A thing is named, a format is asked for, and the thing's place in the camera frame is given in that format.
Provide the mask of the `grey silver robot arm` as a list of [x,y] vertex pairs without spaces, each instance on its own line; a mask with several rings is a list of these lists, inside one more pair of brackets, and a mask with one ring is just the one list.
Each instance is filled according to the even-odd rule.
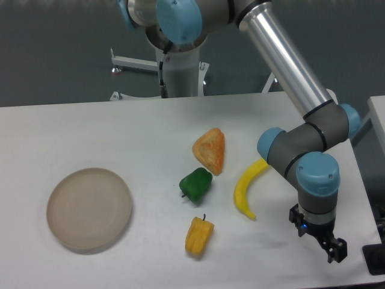
[[271,128],[257,151],[298,193],[289,221],[299,235],[313,236],[329,262],[347,256],[347,243],[333,234],[339,165],[327,151],[355,136],[357,111],[337,104],[303,60],[279,24],[270,1],[119,1],[125,25],[143,27],[158,50],[156,71],[162,98],[197,96],[199,62],[187,65],[207,35],[234,23],[253,41],[263,59],[301,114],[304,123],[284,131]]

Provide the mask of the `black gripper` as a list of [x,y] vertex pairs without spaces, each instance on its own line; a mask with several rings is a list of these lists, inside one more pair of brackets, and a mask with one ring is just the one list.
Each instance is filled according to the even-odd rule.
[[321,248],[327,253],[327,262],[340,263],[347,257],[347,243],[342,238],[334,238],[336,209],[325,214],[306,211],[300,204],[289,210],[289,221],[297,229],[298,236],[305,234],[315,237]]

